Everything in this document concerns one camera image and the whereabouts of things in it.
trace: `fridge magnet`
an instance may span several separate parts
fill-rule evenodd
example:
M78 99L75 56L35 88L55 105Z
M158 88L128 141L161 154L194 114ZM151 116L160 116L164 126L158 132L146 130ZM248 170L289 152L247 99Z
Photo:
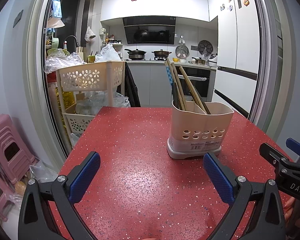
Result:
M249 5L249 0L243 0L243 4L245 5L245 6L248 6Z

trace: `barcode label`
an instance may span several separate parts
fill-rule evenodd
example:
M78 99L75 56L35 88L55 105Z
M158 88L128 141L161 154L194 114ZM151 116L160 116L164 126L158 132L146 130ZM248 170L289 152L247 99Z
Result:
M197 146L191 146L191 150L201 150L202 146L197 145Z

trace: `oven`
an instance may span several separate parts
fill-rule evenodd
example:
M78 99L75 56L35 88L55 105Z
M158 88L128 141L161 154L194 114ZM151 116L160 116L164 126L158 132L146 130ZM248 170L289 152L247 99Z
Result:
M186 74L193 86L197 89L200 96L205 102L211 102L214 81L216 76L216 70L203 69L203 68L194 68L194 67L184 67ZM186 97L187 101L192 101L191 92L186 84L186 81L183 79L183 75L181 74L179 68L177 67L177 72L180 78L183 94Z

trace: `blue gripper pad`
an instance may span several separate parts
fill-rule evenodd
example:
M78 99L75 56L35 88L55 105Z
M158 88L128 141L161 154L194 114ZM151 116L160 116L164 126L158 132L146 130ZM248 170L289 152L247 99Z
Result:
M94 153L73 180L69 187L69 200L72 204L78 203L87 191L92 179L100 168L100 155Z
M209 153L206 153L203 157L203 167L216 188L221 200L224 203L232 205L234 202L233 187Z
M286 140L286 146L300 156L300 143L292 138Z

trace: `flower-pattern basket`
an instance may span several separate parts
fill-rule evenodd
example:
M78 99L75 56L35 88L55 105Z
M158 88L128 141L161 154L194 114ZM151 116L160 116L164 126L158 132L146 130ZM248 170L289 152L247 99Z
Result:
M62 68L59 72L63 91L107 90L107 73L111 75L112 88L115 88L122 82L124 64L124 61L108 61Z

